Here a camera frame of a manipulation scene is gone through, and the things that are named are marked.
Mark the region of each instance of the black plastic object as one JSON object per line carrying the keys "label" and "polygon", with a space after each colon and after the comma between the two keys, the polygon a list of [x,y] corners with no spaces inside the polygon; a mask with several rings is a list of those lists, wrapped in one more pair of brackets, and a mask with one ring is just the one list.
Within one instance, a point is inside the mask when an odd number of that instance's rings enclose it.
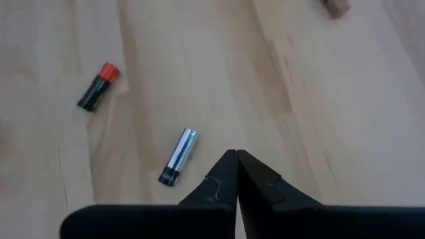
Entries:
{"label": "black plastic object", "polygon": [[93,112],[98,106],[103,94],[118,77],[120,71],[110,63],[105,63],[99,74],[94,78],[92,85],[78,101],[77,106]]}
{"label": "black plastic object", "polygon": [[234,238],[237,197],[248,239],[425,237],[425,208],[325,206],[244,150],[228,150],[178,205],[91,206],[60,237]]}

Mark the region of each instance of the red battery cap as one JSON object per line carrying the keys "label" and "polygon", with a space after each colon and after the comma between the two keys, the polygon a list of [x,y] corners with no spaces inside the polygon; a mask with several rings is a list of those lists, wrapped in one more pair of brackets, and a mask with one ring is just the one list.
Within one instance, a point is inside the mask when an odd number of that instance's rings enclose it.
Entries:
{"label": "red battery cap", "polygon": [[99,72],[99,76],[110,83],[112,83],[119,75],[120,70],[109,62],[105,63]]}

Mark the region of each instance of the red battery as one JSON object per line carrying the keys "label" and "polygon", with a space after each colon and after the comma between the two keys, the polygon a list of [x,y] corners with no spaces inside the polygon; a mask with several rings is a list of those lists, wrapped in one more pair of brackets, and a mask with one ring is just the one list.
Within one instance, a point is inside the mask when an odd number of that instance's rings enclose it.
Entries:
{"label": "red battery", "polygon": [[111,63],[107,62],[104,64],[98,75],[94,78],[92,85],[83,95],[81,100],[78,101],[77,106],[93,112],[103,94],[120,75],[120,71]]}

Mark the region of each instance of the light wood surface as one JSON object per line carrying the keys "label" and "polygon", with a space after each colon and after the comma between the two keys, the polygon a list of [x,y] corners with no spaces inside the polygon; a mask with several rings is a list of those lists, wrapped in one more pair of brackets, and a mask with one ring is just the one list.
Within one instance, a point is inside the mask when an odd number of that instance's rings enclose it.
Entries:
{"label": "light wood surface", "polygon": [[[325,204],[424,206],[425,6],[351,6],[0,0],[2,238],[57,238],[93,203],[176,204],[226,149]],[[105,61],[122,77],[89,114],[76,103]],[[199,140],[169,188],[184,127]]]}

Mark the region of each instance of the battery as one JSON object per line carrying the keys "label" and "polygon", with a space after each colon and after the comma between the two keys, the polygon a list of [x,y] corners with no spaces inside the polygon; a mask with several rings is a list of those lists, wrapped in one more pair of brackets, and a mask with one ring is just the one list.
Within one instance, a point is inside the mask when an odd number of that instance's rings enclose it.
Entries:
{"label": "battery", "polygon": [[159,182],[169,187],[174,186],[175,181],[191,154],[197,136],[198,133],[195,130],[185,128],[168,164],[165,166],[161,176],[159,176]]}
{"label": "battery", "polygon": [[107,62],[103,65],[99,74],[94,78],[92,85],[88,88],[77,106],[93,112],[98,106],[103,94],[120,75],[120,71],[111,63]]}

